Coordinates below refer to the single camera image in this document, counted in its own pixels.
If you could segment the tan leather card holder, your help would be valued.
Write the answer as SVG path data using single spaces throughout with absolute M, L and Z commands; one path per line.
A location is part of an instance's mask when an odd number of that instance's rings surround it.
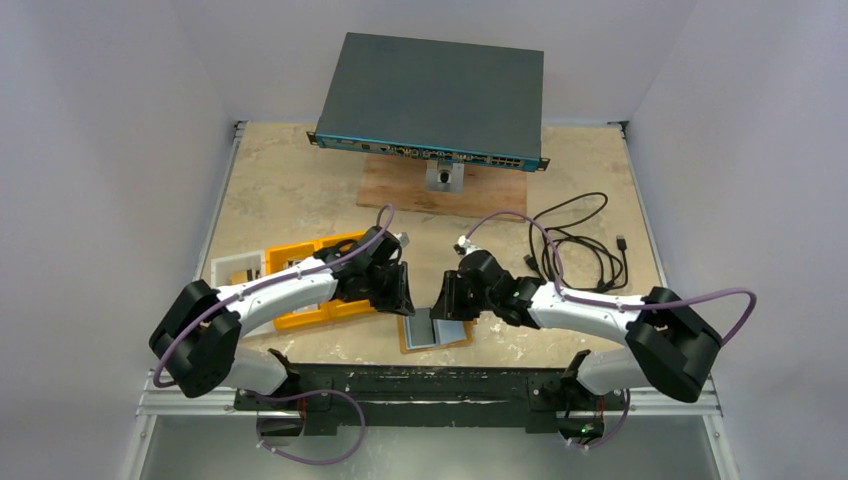
M 429 308 L 418 308 L 413 315 L 397 319 L 400 352 L 412 354 L 470 345 L 476 323 L 433 319 Z

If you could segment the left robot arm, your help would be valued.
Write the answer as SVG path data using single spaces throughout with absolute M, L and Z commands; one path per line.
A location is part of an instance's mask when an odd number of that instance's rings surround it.
M 365 301 L 380 313 L 410 315 L 403 242 L 374 226 L 357 240 L 321 248 L 292 267 L 247 283 L 187 284 L 148 341 L 158 359 L 153 382 L 188 398 L 217 387 L 258 393 L 272 408 L 297 399 L 296 373 L 281 353 L 242 346 L 246 334 L 311 305 Z

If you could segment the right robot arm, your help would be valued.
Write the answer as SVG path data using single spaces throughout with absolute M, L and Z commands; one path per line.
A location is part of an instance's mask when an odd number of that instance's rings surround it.
M 582 354 L 561 381 L 564 399 L 584 407 L 614 390 L 652 387 L 674 400 L 699 399 L 723 345 L 721 335 L 676 294 L 609 296 L 513 276 L 486 250 L 443 275 L 432 318 L 470 322 L 489 312 L 508 325 L 586 333 L 619 344 Z

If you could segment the yellow bin with black cards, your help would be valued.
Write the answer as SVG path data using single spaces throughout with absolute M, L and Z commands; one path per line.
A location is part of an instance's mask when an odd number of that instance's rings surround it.
M 364 231 L 337 234 L 321 238 L 320 243 L 322 247 L 330 247 L 346 240 L 356 242 L 361 239 L 364 234 Z M 367 300 L 353 302 L 331 300 L 321 305 L 321 312 L 325 315 L 326 320 L 335 321 L 338 319 L 375 313 L 376 310 Z

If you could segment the yellow bin with silver cards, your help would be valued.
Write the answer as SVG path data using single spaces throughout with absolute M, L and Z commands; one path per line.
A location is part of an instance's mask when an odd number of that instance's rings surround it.
M 311 257 L 321 244 L 318 240 L 271 247 L 265 250 L 265 267 L 267 274 L 276 274 L 292 268 Z M 275 331 L 282 332 L 301 327 L 312 327 L 330 319 L 329 306 L 326 302 L 299 307 L 272 322 Z

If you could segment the wooden board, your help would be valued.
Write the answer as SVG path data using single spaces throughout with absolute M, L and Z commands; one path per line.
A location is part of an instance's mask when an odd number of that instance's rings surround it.
M 356 204 L 377 208 L 390 203 L 399 211 L 479 218 L 496 211 L 525 213 L 528 174 L 521 171 L 466 166 L 450 174 L 424 160 L 369 155 L 366 157 Z

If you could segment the white plastic tray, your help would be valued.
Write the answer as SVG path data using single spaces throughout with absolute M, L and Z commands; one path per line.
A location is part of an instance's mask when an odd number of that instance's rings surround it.
M 265 251 L 255 250 L 212 259 L 208 283 L 212 287 L 234 286 L 265 275 Z

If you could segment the metal switch stand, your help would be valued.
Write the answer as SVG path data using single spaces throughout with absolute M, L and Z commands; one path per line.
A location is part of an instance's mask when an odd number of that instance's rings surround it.
M 461 193 L 464 189 L 465 165 L 446 160 L 428 160 L 426 189 L 433 192 Z

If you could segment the blue network switch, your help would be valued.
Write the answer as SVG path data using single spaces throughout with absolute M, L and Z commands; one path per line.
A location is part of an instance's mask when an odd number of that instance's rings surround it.
M 539 50 L 349 32 L 320 148 L 544 171 Z

